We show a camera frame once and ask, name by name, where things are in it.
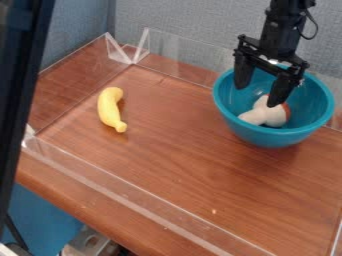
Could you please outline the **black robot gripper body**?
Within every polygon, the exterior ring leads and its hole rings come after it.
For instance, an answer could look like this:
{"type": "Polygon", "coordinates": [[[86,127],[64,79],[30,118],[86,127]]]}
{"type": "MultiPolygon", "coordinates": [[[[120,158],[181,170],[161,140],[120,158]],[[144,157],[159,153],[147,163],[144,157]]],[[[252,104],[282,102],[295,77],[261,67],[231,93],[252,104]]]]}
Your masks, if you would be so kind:
{"type": "Polygon", "coordinates": [[[312,20],[308,9],[312,0],[271,0],[264,10],[265,20],[259,38],[240,34],[237,47],[259,68],[276,77],[280,72],[303,76],[308,63],[296,55],[304,24],[312,20]]]}

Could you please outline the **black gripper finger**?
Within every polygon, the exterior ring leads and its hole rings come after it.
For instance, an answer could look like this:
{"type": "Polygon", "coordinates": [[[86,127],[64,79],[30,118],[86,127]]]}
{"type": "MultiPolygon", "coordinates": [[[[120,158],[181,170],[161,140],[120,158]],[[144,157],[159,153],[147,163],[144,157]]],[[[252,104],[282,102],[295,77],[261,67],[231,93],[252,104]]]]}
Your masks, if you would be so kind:
{"type": "Polygon", "coordinates": [[[292,90],[300,86],[303,83],[303,77],[290,74],[287,72],[280,72],[276,75],[276,79],[272,83],[267,106],[269,108],[283,104],[291,95],[292,90]]]}
{"type": "Polygon", "coordinates": [[[248,56],[240,50],[233,53],[233,83],[237,89],[244,89],[251,81],[255,66],[248,56]]]}

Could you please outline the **dark blurred foreground arm link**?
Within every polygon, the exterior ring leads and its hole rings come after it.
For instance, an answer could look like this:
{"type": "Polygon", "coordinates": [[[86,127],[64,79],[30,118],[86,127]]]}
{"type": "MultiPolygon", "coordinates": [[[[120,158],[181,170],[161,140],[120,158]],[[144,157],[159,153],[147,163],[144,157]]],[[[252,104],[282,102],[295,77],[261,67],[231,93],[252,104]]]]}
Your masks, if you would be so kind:
{"type": "Polygon", "coordinates": [[[56,0],[0,0],[0,234],[56,0]]]}

